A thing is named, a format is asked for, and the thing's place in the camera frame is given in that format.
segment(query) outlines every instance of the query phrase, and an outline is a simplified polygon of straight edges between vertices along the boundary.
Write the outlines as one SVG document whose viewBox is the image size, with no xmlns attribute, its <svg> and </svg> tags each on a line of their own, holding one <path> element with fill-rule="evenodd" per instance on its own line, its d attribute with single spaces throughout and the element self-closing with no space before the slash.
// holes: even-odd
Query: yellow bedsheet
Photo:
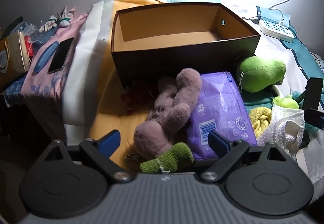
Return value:
<svg viewBox="0 0 324 224">
<path fill-rule="evenodd" d="M 149 4 L 165 3 L 167 0 L 114 0 L 113 16 L 116 11 Z M 90 137 L 98 140 L 111 130 L 119 130 L 121 144 L 111 156 L 111 160 L 120 167 L 127 169 L 124 162 L 125 156 L 135 152 L 133 146 L 134 130 L 138 124 L 146 119 L 152 104 L 136 109 L 131 115 L 126 115 L 126 109 L 120 100 L 123 92 L 122 85 L 116 73 L 111 56 L 111 33 L 108 41 L 103 63 L 99 74 L 97 95 L 99 107 L 95 121 L 90 130 Z"/>
</svg>

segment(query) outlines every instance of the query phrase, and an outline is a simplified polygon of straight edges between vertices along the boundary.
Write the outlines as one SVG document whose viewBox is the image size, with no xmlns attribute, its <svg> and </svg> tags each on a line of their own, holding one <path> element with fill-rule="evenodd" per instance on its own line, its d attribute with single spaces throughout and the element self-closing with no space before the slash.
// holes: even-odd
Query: yellow towel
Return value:
<svg viewBox="0 0 324 224">
<path fill-rule="evenodd" d="M 272 111 L 267 107 L 257 107 L 250 111 L 250 117 L 255 137 L 259 137 L 261 133 L 268 127 L 271 120 Z"/>
</svg>

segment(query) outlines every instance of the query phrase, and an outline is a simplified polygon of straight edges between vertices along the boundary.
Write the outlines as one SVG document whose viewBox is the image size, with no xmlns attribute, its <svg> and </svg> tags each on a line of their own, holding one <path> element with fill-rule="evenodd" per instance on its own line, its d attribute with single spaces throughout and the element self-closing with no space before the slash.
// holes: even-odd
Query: white power strip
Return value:
<svg viewBox="0 0 324 224">
<path fill-rule="evenodd" d="M 289 30 L 289 28 L 268 22 L 265 20 L 260 20 L 259 21 L 259 27 L 262 33 L 265 35 L 281 39 L 284 41 L 287 41 L 289 43 L 292 43 L 294 41 L 294 35 L 293 33 Z"/>
</svg>

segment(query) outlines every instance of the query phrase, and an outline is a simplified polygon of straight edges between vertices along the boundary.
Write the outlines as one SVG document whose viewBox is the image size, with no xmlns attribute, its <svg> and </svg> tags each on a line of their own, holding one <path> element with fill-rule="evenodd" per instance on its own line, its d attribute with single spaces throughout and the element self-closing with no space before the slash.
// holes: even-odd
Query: white fabric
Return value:
<svg viewBox="0 0 324 224">
<path fill-rule="evenodd" d="M 63 122 L 74 126 L 80 126 L 82 132 L 78 130 L 80 134 L 73 133 L 74 130 L 66 131 L 66 137 L 71 143 L 80 141 L 80 139 L 86 138 L 86 128 L 91 126 L 89 121 L 84 119 L 84 88 L 85 77 L 87 74 L 90 58 L 93 54 L 97 36 L 100 30 L 101 16 L 103 10 L 104 0 L 93 5 L 87 20 L 81 31 L 84 31 L 80 35 L 79 42 L 76 46 L 74 53 L 74 59 L 69 71 L 69 75 L 66 80 L 64 92 L 63 92 Z"/>
<path fill-rule="evenodd" d="M 257 16 L 257 9 L 255 6 L 244 8 L 237 5 L 226 6 L 241 18 L 248 19 L 251 17 L 256 18 Z M 258 25 L 254 24 L 251 20 L 247 20 L 246 22 L 261 35 L 255 54 L 263 58 L 281 59 L 286 64 L 285 79 L 281 85 L 278 85 L 281 93 L 286 96 L 291 94 L 293 91 L 303 92 L 306 87 L 307 79 L 296 64 L 293 53 L 289 49 L 284 48 L 278 39 L 266 36 L 260 32 Z M 318 110 L 323 111 L 321 105 L 319 105 Z M 323 157 L 324 131 L 319 130 L 315 135 L 310 135 L 310 143 L 308 147 L 299 150 L 297 153 L 298 165 L 302 170 L 304 170 L 304 172 L 307 172 L 307 175 L 314 186 L 312 202 L 324 194 Z"/>
<path fill-rule="evenodd" d="M 258 146 L 275 141 L 287 154 L 296 160 L 305 128 L 304 111 L 273 106 L 269 126 L 257 138 Z"/>
</svg>

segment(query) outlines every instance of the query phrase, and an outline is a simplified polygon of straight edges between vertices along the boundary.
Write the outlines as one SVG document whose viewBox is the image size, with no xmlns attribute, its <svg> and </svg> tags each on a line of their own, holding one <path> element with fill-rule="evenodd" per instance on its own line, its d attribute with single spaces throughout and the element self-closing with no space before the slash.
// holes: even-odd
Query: green knitted toy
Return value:
<svg viewBox="0 0 324 224">
<path fill-rule="evenodd" d="M 193 155 L 185 143 L 177 143 L 158 158 L 141 163 L 143 173 L 174 173 L 191 165 Z"/>
<path fill-rule="evenodd" d="M 249 57 L 237 67 L 236 78 L 248 92 L 258 92 L 284 79 L 286 65 L 280 59 Z"/>
</svg>

